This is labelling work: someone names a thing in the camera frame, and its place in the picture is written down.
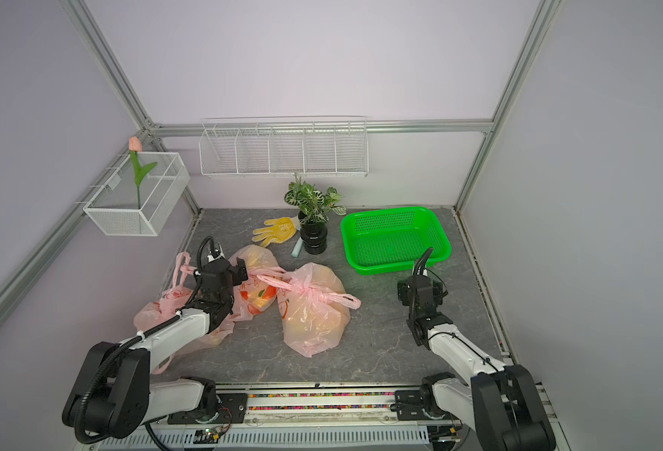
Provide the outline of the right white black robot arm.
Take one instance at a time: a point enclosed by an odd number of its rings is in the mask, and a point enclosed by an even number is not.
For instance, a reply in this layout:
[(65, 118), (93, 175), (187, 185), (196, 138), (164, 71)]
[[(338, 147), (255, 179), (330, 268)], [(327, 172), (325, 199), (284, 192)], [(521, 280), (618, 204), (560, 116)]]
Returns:
[(482, 351), (438, 307), (444, 283), (428, 276), (427, 248), (412, 275), (397, 284), (409, 309), (408, 327), (417, 345), (442, 358), (451, 370), (423, 380), (419, 409), (433, 418), (449, 413), (474, 431), (484, 450), (554, 450), (551, 421), (529, 370)]

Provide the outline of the pink strawberry plastic bag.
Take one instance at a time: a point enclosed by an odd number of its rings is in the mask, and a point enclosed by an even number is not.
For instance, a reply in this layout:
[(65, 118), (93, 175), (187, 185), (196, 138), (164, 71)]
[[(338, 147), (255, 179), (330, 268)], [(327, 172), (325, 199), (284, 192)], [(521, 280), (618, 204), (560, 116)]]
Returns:
[(350, 312), (362, 305), (332, 269), (320, 264), (306, 263), (291, 272), (262, 268), (253, 275), (277, 290), (284, 342), (307, 358), (338, 346)]

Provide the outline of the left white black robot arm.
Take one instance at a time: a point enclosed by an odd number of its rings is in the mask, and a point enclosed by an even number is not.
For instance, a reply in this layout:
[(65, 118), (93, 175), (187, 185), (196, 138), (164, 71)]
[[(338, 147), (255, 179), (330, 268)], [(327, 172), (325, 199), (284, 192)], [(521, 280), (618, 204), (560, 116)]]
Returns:
[(223, 324), (233, 312), (235, 287), (247, 278), (245, 261), (230, 262), (222, 246), (207, 236), (197, 250), (190, 299), (170, 319), (122, 342), (100, 342), (87, 353), (62, 413), (77, 442), (123, 439), (175, 413), (215, 421), (223, 406), (214, 381), (191, 377), (151, 383), (150, 376), (173, 354)]

